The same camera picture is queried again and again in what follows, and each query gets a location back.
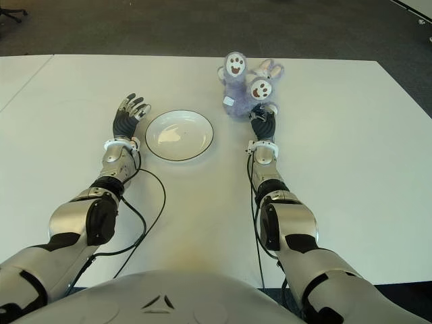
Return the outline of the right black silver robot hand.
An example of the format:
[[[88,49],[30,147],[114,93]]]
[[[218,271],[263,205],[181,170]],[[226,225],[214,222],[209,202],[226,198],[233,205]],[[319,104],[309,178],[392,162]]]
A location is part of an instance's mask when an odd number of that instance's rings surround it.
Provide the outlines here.
[[[278,108],[274,103],[257,105],[249,113],[252,130],[258,140],[274,141],[277,113]]]

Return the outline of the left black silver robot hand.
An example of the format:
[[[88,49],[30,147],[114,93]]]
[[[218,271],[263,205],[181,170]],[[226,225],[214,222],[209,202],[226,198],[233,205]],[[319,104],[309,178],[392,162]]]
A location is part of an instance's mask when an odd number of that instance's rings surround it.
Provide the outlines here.
[[[119,104],[113,120],[113,136],[131,139],[137,125],[150,110],[151,105],[145,103],[143,97],[137,97],[135,93],[126,96]]]

